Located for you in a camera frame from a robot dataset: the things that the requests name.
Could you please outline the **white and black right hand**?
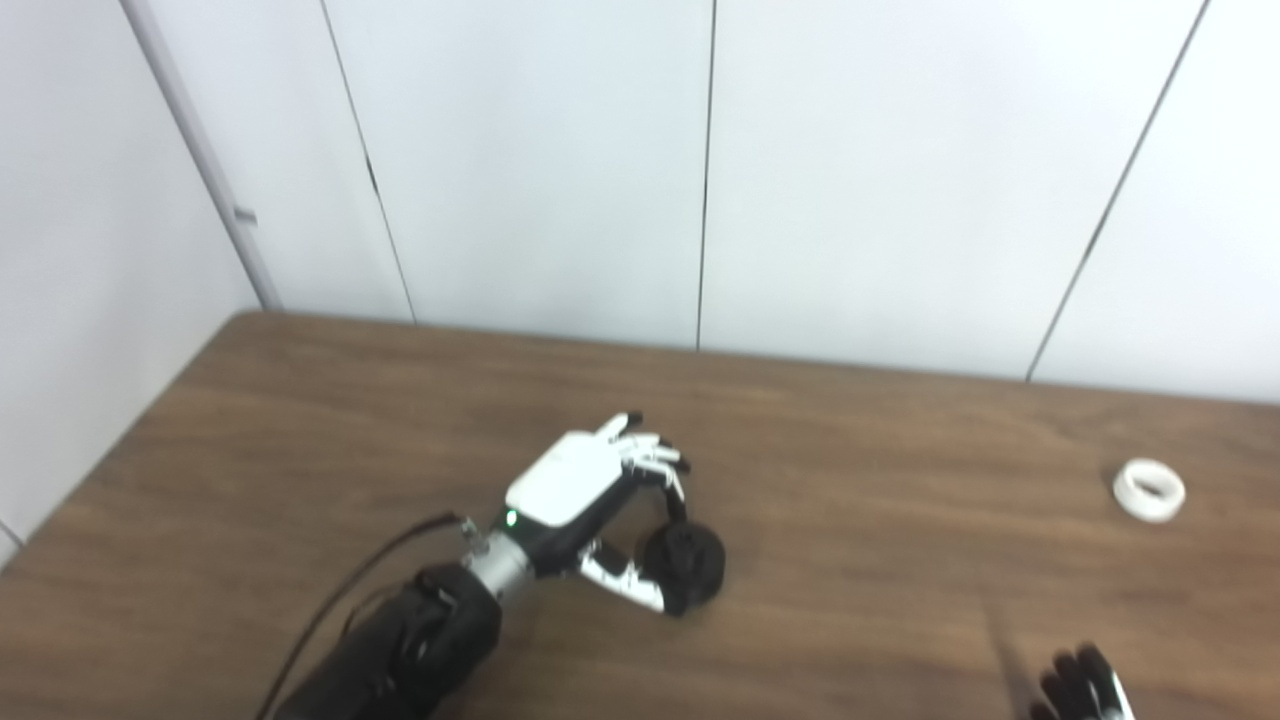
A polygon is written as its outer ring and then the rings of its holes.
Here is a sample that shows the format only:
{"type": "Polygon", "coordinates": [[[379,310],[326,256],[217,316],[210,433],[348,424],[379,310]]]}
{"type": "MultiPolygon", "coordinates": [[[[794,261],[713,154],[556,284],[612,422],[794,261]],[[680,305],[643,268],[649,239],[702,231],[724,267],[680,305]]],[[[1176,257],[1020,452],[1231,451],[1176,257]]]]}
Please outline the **white and black right hand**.
{"type": "Polygon", "coordinates": [[[1059,652],[1039,676],[1041,697],[1029,719],[1133,719],[1134,711],[1111,662],[1092,642],[1059,652]]]}

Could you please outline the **white and black left hand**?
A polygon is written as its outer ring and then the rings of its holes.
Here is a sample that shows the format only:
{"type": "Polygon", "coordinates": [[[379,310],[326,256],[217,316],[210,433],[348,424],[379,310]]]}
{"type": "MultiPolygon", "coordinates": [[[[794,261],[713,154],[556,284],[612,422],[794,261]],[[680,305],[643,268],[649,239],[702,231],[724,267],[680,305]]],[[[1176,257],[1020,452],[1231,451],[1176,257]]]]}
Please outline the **white and black left hand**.
{"type": "Polygon", "coordinates": [[[644,488],[662,492],[668,518],[686,521],[681,477],[687,459],[640,413],[620,413],[596,430],[568,430],[507,488],[489,539],[515,551],[534,579],[576,573],[636,605],[672,618],[691,601],[602,539],[602,530],[644,488]]]}

